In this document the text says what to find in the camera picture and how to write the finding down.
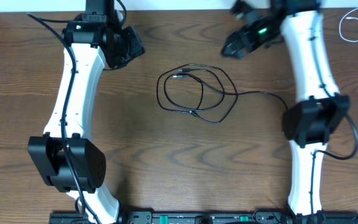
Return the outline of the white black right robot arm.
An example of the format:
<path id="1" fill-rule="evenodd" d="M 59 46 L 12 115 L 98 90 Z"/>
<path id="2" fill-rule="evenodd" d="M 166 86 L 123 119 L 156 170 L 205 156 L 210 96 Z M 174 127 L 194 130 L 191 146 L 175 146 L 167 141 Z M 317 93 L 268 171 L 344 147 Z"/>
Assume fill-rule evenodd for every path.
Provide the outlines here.
<path id="1" fill-rule="evenodd" d="M 278 35 L 290 54 L 296 85 L 296 103 L 282 116 L 282 129 L 291 147 L 290 211 L 282 223 L 358 223 L 358 215 L 325 212 L 320 201 L 323 157 L 350 100 L 342 95 L 332 76 L 323 40 L 319 1 L 271 1 L 270 12 L 260 16 L 245 1 L 231 12 L 245 20 L 225 41 L 222 56 L 244 58 Z"/>

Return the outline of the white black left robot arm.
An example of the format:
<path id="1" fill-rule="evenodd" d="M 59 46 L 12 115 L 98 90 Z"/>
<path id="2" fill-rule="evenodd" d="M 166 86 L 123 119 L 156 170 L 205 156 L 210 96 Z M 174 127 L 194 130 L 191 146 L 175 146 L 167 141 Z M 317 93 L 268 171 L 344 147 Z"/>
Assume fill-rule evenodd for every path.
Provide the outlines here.
<path id="1" fill-rule="evenodd" d="M 87 1 L 56 37 L 64 68 L 52 115 L 27 150 L 46 185 L 75 199 L 74 213 L 52 213 L 51 223 L 127 223 L 127 213 L 104 182 L 106 157 L 91 141 L 91 119 L 101 74 L 124 68 L 145 47 L 126 25 L 116 1 Z"/>

